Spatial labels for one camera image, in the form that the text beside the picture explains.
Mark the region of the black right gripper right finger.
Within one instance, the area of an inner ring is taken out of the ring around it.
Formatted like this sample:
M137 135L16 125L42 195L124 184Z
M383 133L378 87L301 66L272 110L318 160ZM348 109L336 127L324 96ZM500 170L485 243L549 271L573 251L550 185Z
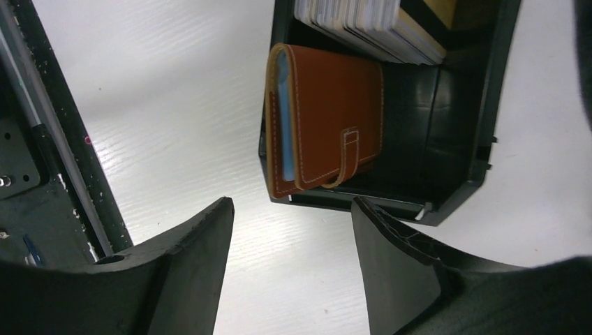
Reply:
M364 198L351 217L372 334L590 334L591 258L518 267L465 253Z

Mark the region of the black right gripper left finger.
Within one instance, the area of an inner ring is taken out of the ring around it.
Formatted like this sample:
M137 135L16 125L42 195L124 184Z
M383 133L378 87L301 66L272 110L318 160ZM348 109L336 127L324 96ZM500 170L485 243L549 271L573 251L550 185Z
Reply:
M235 208L186 222L92 265L1 263L2 334L211 334Z

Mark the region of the brown leather card holder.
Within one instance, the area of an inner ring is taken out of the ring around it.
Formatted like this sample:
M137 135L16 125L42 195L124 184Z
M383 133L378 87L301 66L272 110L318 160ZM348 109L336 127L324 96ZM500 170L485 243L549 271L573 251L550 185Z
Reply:
M385 78L379 62L278 43L267 60L267 189L283 198L335 188L383 148Z

